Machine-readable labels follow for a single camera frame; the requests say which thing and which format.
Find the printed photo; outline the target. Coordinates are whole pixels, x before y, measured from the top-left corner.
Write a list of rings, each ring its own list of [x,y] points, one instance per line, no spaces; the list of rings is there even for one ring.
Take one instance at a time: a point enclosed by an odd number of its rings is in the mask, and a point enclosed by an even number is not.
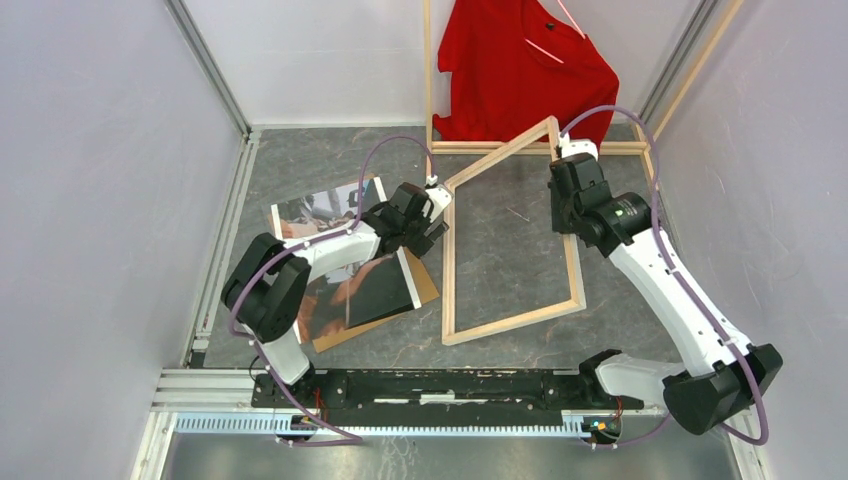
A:
[[[358,183],[308,193],[269,207],[271,232],[280,240],[312,237],[351,222],[360,207],[368,210],[386,199],[380,178],[368,174],[363,194]],[[355,261],[328,271],[307,286],[295,335],[301,344],[372,327],[378,321],[421,306],[409,255]]]

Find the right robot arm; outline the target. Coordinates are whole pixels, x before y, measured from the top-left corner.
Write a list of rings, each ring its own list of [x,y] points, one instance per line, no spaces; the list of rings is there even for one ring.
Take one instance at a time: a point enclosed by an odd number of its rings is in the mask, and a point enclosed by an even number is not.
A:
[[[712,303],[685,266],[648,202],[611,193],[589,153],[550,165],[552,225],[595,247],[636,287],[670,335],[678,363],[606,350],[587,360],[580,400],[602,408],[616,396],[661,405],[686,431],[702,435],[760,404],[783,366],[777,348],[756,345]]]

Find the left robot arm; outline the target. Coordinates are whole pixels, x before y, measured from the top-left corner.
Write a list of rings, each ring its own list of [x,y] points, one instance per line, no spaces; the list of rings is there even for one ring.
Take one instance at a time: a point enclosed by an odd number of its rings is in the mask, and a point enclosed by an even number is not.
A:
[[[314,394],[302,342],[419,306],[407,257],[422,257],[447,231],[453,195],[430,178],[424,187],[404,182],[384,201],[366,183],[350,201],[355,211],[314,234],[256,236],[221,293],[233,331],[255,342],[290,407]]]

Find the wooden picture frame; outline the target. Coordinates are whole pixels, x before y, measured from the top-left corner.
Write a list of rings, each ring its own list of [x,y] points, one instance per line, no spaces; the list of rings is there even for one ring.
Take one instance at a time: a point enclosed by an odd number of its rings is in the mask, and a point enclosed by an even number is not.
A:
[[[556,148],[559,146],[560,129],[558,120],[553,116],[549,116],[450,177],[444,183],[445,188],[449,193],[454,194],[458,187],[481,175],[506,158],[519,153],[543,136],[548,138],[550,160],[557,160],[558,154]],[[567,234],[563,235],[561,239],[564,248],[564,265],[568,275],[569,298],[567,300],[495,320],[468,330],[458,331],[456,329],[455,285],[456,228],[451,227],[444,235],[442,246],[442,343],[447,346],[458,345],[584,310],[587,307],[587,301],[578,238],[574,234]]]

